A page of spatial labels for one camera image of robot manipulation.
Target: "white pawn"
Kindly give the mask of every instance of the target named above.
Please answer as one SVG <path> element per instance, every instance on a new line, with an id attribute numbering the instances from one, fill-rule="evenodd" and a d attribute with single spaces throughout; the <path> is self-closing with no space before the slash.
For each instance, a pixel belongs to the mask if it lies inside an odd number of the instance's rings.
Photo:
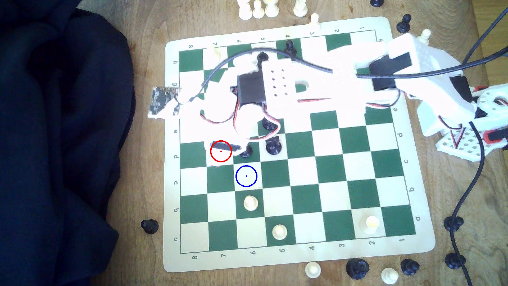
<path id="1" fill-rule="evenodd" d="M 279 14 L 279 7 L 277 7 L 277 3 L 279 0 L 263 0 L 265 2 L 265 14 L 266 16 L 273 18 Z"/>
<path id="2" fill-rule="evenodd" d="M 309 276 L 309 278 L 318 278 L 321 275 L 321 266 L 316 262 L 309 262 L 305 266 L 305 274 Z"/>
<path id="3" fill-rule="evenodd" d="M 240 10 L 238 10 L 238 16 L 242 20 L 249 20 L 252 18 L 252 9 L 250 8 L 249 0 L 236 0 Z"/>
<path id="4" fill-rule="evenodd" d="M 381 271 L 381 280 L 385 284 L 392 285 L 399 279 L 399 273 L 395 271 L 393 268 L 384 268 L 383 271 Z"/>
<path id="5" fill-rule="evenodd" d="M 250 212 L 255 211 L 258 208 L 258 205 L 258 199 L 255 196 L 248 195 L 243 200 L 243 206 Z"/>
<path id="6" fill-rule="evenodd" d="M 419 36 L 417 39 L 422 42 L 424 45 L 429 45 L 429 38 L 432 32 L 429 29 L 425 29 L 422 31 L 422 35 Z"/>
<path id="7" fill-rule="evenodd" d="M 374 234 L 379 227 L 379 219 L 373 215 L 360 222 L 360 229 L 368 235 Z"/>
<path id="8" fill-rule="evenodd" d="M 272 235 L 276 240 L 283 240 L 288 236 L 288 229 L 284 225 L 278 224 L 273 227 Z"/>
<path id="9" fill-rule="evenodd" d="M 265 16 L 265 10 L 261 8 L 261 1 L 256 0 L 254 1 L 254 10 L 252 11 L 252 15 L 256 19 L 261 19 L 263 16 Z"/>
<path id="10" fill-rule="evenodd" d="M 312 13 L 310 16 L 310 23 L 308 24 L 309 28 L 313 32 L 319 31 L 321 28 L 321 24 L 319 23 L 319 15 L 317 13 Z"/>
<path id="11" fill-rule="evenodd" d="M 296 0 L 295 7 L 293 8 L 293 14 L 297 17 L 303 17 L 307 15 L 307 0 Z"/>

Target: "red circle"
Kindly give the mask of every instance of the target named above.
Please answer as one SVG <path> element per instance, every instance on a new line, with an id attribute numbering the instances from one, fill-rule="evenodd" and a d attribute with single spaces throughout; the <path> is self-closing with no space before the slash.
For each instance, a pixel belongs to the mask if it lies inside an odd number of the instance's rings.
<path id="1" fill-rule="evenodd" d="M 229 149 L 231 150 L 231 152 L 229 153 L 229 157 L 228 157 L 226 160 L 224 160 L 224 161 L 219 161 L 219 160 L 215 159 L 215 158 L 213 157 L 213 155 L 212 155 L 212 148 L 213 148 L 213 146 L 215 145 L 215 143 L 217 143 L 217 142 L 224 142 L 224 143 L 226 143 L 226 144 L 229 146 Z M 231 158 L 231 155 L 232 155 L 232 154 L 233 154 L 233 148 L 231 148 L 231 145 L 229 145 L 229 143 L 227 143 L 227 142 L 226 142 L 226 141 L 224 141 L 224 140 L 215 141 L 215 142 L 212 144 L 212 146 L 210 147 L 210 156 L 212 156 L 212 159 L 213 159 L 213 160 L 215 160 L 215 161 L 217 161 L 217 162 L 219 162 L 219 163 L 223 163 L 223 162 L 228 161 L 228 160 L 229 160 L 229 158 Z"/>

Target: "black chess piece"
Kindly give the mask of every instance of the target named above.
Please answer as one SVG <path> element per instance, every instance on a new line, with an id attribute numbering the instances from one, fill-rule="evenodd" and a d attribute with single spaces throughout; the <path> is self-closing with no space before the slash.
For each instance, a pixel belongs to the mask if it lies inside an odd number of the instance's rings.
<path id="1" fill-rule="evenodd" d="M 447 231 L 450 231 L 451 229 L 451 221 L 452 217 L 449 216 L 444 219 L 443 225 L 446 228 Z M 460 226 L 464 224 L 464 219 L 460 216 L 456 216 L 453 224 L 453 232 L 456 232 L 459 230 Z"/>
<path id="2" fill-rule="evenodd" d="M 286 49 L 284 49 L 284 52 L 292 55 L 292 56 L 296 56 L 296 48 L 295 48 L 295 43 L 293 43 L 292 40 L 287 40 L 286 41 Z"/>
<path id="3" fill-rule="evenodd" d="M 409 32 L 409 29 L 411 29 L 411 26 L 409 25 L 410 21 L 411 21 L 411 15 L 405 14 L 402 17 L 402 22 L 399 22 L 397 24 L 397 31 L 399 31 L 399 33 L 403 33 L 403 34 Z"/>
<path id="4" fill-rule="evenodd" d="M 400 263 L 400 269 L 406 275 L 414 275 L 420 269 L 420 264 L 411 258 L 407 258 Z"/>
<path id="5" fill-rule="evenodd" d="M 280 143 L 279 136 L 266 140 L 266 151 L 271 155 L 277 155 L 282 150 L 282 144 Z"/>
<path id="6" fill-rule="evenodd" d="M 268 55 L 265 52 L 258 54 L 258 68 L 261 70 L 261 63 L 268 60 Z"/>
<path id="7" fill-rule="evenodd" d="M 240 153 L 240 157 L 242 158 L 248 158 L 252 155 L 252 147 L 247 145 L 247 150 L 243 151 L 243 153 Z"/>
<path id="8" fill-rule="evenodd" d="M 369 272 L 369 264 L 360 258 L 350 259 L 346 264 L 346 272 L 349 277 L 360 280 Z"/>
<path id="9" fill-rule="evenodd" d="M 158 222 L 155 219 L 144 219 L 141 222 L 141 227 L 145 230 L 146 233 L 152 235 L 158 230 Z"/>
<path id="10" fill-rule="evenodd" d="M 373 7 L 381 7 L 385 3 L 385 0 L 370 0 L 370 4 Z"/>
<path id="11" fill-rule="evenodd" d="M 466 258 L 463 255 L 460 255 L 460 259 L 462 260 L 462 264 L 466 263 Z M 454 252 L 448 253 L 444 257 L 444 263 L 446 263 L 446 266 L 450 267 L 451 269 L 459 269 L 460 268 L 459 258 Z"/>

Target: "wooden table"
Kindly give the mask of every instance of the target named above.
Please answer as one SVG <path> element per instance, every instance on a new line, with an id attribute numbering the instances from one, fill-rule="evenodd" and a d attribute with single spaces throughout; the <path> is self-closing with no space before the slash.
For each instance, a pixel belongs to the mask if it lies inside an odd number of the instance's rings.
<path id="1" fill-rule="evenodd" d="M 412 15 L 411 32 L 432 30 L 431 45 L 462 59 L 478 38 L 470 1 L 386 0 L 373 8 L 368 0 L 309 0 L 310 15 L 320 21 L 384 16 L 394 37 L 402 15 Z M 172 40 L 228 34 L 308 23 L 309 17 L 292 14 L 293 0 L 280 0 L 275 18 L 242 21 L 233 0 L 84 0 L 81 8 L 102 14 L 129 41 L 134 61 L 137 112 L 121 152 L 122 174 L 109 202 L 108 222 L 120 238 L 99 285 L 381 285 L 381 270 L 400 269 L 404 258 L 421 265 L 415 276 L 403 275 L 397 285 L 464 285 L 461 270 L 445 266 L 444 256 L 452 252 L 449 233 L 442 226 L 470 183 L 478 163 L 471 163 L 436 151 L 438 136 L 424 137 L 416 116 L 419 102 L 409 101 L 420 166 L 436 235 L 436 247 L 427 253 L 367 258 L 370 272 L 352 280 L 345 272 L 347 260 L 320 262 L 322 273 L 311 280 L 305 263 L 168 273 L 163 268 L 163 233 L 147 235 L 140 228 L 146 218 L 163 221 L 164 121 L 147 118 L 153 86 L 164 85 L 165 44 Z M 473 59 L 482 57 L 479 49 Z M 483 67 L 466 71 L 469 84 L 487 84 Z M 492 152 L 477 186 L 459 215 L 465 224 L 456 233 L 457 243 L 467 258 L 475 285 L 506 285 L 508 271 L 508 183 L 501 152 Z"/>

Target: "blue circle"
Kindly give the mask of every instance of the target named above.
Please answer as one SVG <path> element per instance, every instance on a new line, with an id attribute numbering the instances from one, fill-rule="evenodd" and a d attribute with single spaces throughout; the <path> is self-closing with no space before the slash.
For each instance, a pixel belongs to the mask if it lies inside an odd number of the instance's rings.
<path id="1" fill-rule="evenodd" d="M 254 183 L 252 183 L 252 184 L 250 184 L 250 185 L 248 185 L 248 186 L 244 186 L 244 185 L 240 184 L 240 182 L 238 182 L 238 177 L 237 177 L 237 176 L 238 176 L 238 171 L 240 171 L 240 169 L 242 169 L 243 167 L 249 167 L 249 168 L 251 168 L 251 169 L 253 169 L 253 170 L 254 170 L 254 173 L 256 173 L 256 179 L 254 180 Z M 243 166 L 241 166 L 240 168 L 238 168 L 238 170 L 236 170 L 236 173 L 235 173 L 235 180 L 236 180 L 236 182 L 238 183 L 238 185 L 240 185 L 240 186 L 242 186 L 242 187 L 246 187 L 246 188 L 248 188 L 248 187 L 252 187 L 252 186 L 256 183 L 256 181 L 258 180 L 258 172 L 256 172 L 256 169 L 254 169 L 254 167 L 252 167 L 252 166 L 249 166 L 249 165 L 243 165 Z"/>

